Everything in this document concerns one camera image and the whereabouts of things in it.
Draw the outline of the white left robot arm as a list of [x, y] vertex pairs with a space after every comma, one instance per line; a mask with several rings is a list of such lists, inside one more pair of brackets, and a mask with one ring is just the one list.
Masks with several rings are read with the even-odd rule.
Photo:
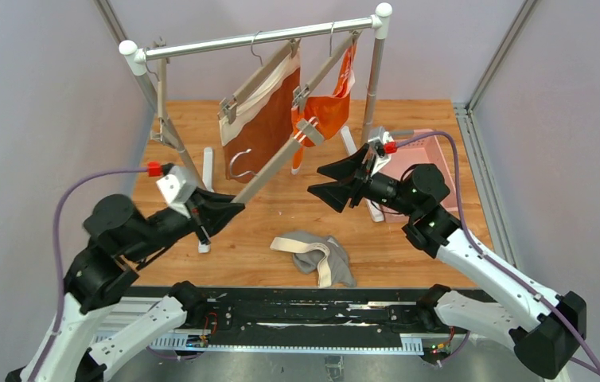
[[90, 239], [63, 278], [63, 303], [39, 352], [8, 381], [109, 381], [152, 341], [181, 325], [196, 326], [207, 298], [188, 281], [177, 283], [143, 316], [95, 345], [100, 324], [143, 269], [182, 238], [208, 243], [245, 209], [232, 195], [195, 189], [183, 204], [145, 217], [131, 199], [102, 199], [83, 226]]

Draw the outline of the grey underwear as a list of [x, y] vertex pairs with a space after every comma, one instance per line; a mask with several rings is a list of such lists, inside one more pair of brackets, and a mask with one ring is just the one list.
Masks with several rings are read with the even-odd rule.
[[349, 254], [334, 236], [319, 236], [306, 231], [292, 231], [276, 236], [270, 249], [292, 255], [296, 268], [303, 274], [317, 273], [319, 288], [357, 287], [350, 269]]

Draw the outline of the beige hanger of brown underwear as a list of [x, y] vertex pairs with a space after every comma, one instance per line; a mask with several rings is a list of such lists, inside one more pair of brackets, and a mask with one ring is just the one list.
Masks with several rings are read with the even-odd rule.
[[251, 53], [260, 59], [261, 66], [232, 95], [220, 102], [220, 110], [217, 113], [218, 117], [220, 119], [226, 118], [229, 123], [235, 121], [238, 105], [250, 98], [253, 92], [262, 85], [264, 80], [271, 75], [284, 59], [296, 55], [300, 41], [300, 38], [291, 38], [266, 61], [262, 61], [262, 57], [255, 54], [253, 45], [251, 45]]

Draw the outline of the beige hanger of grey underwear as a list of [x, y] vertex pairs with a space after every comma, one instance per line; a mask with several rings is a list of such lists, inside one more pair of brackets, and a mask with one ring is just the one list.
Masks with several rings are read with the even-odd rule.
[[318, 130], [318, 119], [301, 119], [297, 128], [299, 132], [292, 135], [275, 155], [262, 167], [262, 169], [244, 186], [233, 198], [232, 203], [247, 204], [283, 166], [290, 161], [296, 152], [303, 148], [306, 142], [320, 146], [325, 138]]

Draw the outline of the brown underwear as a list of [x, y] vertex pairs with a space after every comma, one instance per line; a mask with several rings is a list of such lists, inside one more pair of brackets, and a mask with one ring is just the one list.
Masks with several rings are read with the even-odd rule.
[[236, 103], [235, 118], [219, 112], [224, 172], [228, 180], [248, 183], [275, 155], [293, 132], [291, 107], [299, 86], [301, 53], [288, 53], [244, 101]]

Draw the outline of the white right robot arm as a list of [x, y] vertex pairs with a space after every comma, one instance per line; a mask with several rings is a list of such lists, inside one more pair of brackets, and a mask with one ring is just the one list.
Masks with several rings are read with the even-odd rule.
[[414, 164], [397, 180], [377, 172], [375, 164], [372, 149], [362, 146], [320, 166], [328, 181], [309, 191], [337, 212], [368, 200], [404, 215], [403, 232], [414, 248], [460, 271], [490, 297], [481, 302], [433, 286], [419, 301], [432, 323], [495, 341], [537, 376], [555, 379], [586, 337], [586, 301], [538, 283], [486, 248], [442, 206], [450, 190], [436, 165]]

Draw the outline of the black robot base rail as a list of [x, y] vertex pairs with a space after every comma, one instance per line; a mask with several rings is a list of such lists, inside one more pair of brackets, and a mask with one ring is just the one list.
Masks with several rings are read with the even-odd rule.
[[156, 349], [261, 353], [425, 355], [459, 345], [465, 329], [433, 323], [424, 289], [205, 287], [201, 314], [157, 339]]

